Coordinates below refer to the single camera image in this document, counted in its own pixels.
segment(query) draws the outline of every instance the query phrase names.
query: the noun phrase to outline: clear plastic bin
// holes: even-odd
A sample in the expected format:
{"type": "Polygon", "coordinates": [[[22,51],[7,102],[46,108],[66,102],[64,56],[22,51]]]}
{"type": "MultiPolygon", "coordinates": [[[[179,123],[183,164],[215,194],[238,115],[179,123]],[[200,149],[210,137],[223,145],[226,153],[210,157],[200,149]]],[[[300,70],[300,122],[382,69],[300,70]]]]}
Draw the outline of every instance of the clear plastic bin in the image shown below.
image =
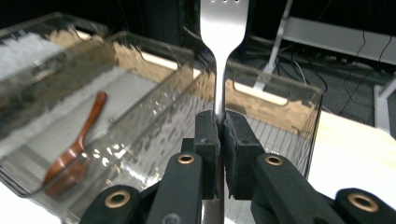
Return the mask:
{"type": "MultiPolygon", "coordinates": [[[[131,116],[142,115],[147,129],[140,130],[134,138],[132,130],[139,125],[138,119],[123,122],[129,135],[117,140],[114,129],[102,138],[106,145],[94,144],[97,153],[97,176],[83,197],[71,204],[64,215],[65,223],[78,223],[84,211],[103,190],[115,185],[146,189],[161,180],[169,158],[181,150],[183,138],[194,137],[195,115],[213,107],[214,75],[209,69],[204,72],[180,95],[172,105],[159,114],[147,113],[154,105],[156,95],[146,98],[143,107],[131,111],[131,116]],[[114,157],[121,143],[128,139],[128,150],[112,163],[103,165],[102,160],[114,157]]],[[[315,143],[323,93],[285,78],[270,76],[256,69],[237,63],[228,63],[226,69],[226,107],[247,117],[253,132],[267,152],[287,157],[307,176],[315,143]],[[265,84],[264,91],[253,90],[259,80],[265,84]]],[[[226,199],[226,218],[234,223],[251,223],[250,203],[226,199]]]]}
{"type": "Polygon", "coordinates": [[[78,53],[37,81],[0,86],[0,179],[59,217],[193,82],[189,50],[127,33],[86,46],[70,49],[78,53]],[[64,194],[49,196],[45,189],[62,173],[46,185],[43,178],[75,140],[98,91],[107,92],[105,107],[74,161],[91,158],[88,173],[64,194]]]}
{"type": "Polygon", "coordinates": [[[89,38],[108,35],[105,25],[54,12],[0,30],[0,81],[89,38]]]}

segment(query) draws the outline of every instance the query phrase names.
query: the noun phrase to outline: metal fork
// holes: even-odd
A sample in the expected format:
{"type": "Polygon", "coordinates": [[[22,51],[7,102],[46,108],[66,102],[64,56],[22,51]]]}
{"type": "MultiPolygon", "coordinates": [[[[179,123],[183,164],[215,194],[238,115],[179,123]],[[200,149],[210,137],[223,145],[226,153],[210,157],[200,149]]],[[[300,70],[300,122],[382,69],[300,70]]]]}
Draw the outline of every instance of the metal fork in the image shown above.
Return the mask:
{"type": "Polygon", "coordinates": [[[248,20],[248,0],[201,0],[201,37],[216,59],[215,104],[218,124],[225,116],[225,66],[242,42],[248,20]]]}
{"type": "MultiPolygon", "coordinates": [[[[230,54],[245,36],[248,0],[201,0],[201,37],[216,59],[215,103],[219,134],[225,119],[225,67],[230,54]]],[[[224,223],[224,165],[221,153],[217,164],[217,194],[205,201],[203,223],[224,223]]]]}

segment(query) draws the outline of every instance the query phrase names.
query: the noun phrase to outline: spoon bowl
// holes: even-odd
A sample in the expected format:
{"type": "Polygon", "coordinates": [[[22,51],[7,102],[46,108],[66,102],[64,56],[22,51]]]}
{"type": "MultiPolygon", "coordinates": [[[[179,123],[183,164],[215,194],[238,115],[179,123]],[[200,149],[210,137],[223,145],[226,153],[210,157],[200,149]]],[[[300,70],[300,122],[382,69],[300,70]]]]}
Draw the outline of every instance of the spoon bowl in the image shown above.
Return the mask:
{"type": "Polygon", "coordinates": [[[89,158],[76,160],[84,152],[84,140],[91,126],[99,117],[107,98],[107,93],[99,91],[90,115],[85,121],[75,142],[51,165],[43,181],[47,195],[59,195],[81,182],[87,174],[89,158]]]}

